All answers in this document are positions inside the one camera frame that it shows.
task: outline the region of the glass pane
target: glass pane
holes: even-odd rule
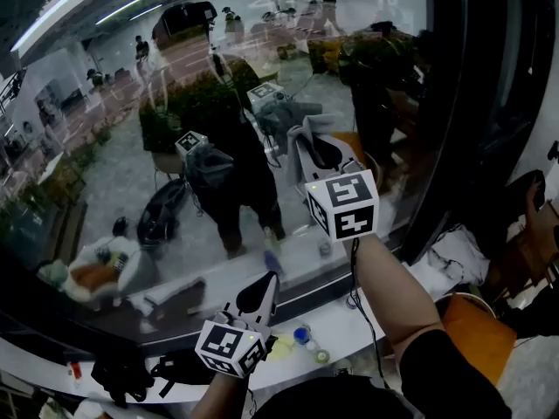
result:
[[[43,3],[3,44],[0,234],[83,320],[147,342],[276,264],[283,301],[339,278],[305,182],[370,168],[379,236],[406,225],[426,0]]]

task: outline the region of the tree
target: tree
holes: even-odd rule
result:
[[[38,19],[41,10],[50,1],[0,0],[0,73],[4,77],[16,71],[11,60],[11,47]]]

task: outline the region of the fluorescent light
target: fluorescent light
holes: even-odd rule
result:
[[[19,38],[16,44],[11,48],[14,52],[18,50],[27,39],[31,37],[32,34],[37,31],[37,29],[46,22],[48,18],[50,18],[54,13],[59,11],[65,4],[67,4],[70,0],[58,0],[45,14],[39,17],[34,24],[32,24],[29,29],[24,33],[24,35]]]
[[[150,8],[150,9],[148,9],[148,10],[145,10],[144,12],[141,12],[141,13],[138,14],[137,16],[133,16],[133,17],[130,19],[130,22],[132,22],[135,18],[138,18],[139,16],[143,16],[144,14],[148,14],[148,12],[151,12],[152,10],[156,10],[157,8],[161,8],[161,7],[162,7],[162,4],[160,3],[160,4],[158,4],[157,6],[154,6],[153,8]]]
[[[8,136],[8,134],[10,133],[10,130],[13,129],[13,128],[14,128],[14,125],[12,124],[3,136]]]
[[[121,8],[119,8],[116,11],[111,12],[108,16],[103,17],[99,22],[97,22],[96,24],[102,24],[103,22],[105,22],[105,20],[108,20],[109,18],[111,18],[112,16],[114,16],[115,14],[118,14],[119,12],[121,12],[122,10],[125,10],[128,6],[132,6],[135,3],[140,2],[141,0],[133,0],[130,3],[125,4],[124,6],[122,6]]]

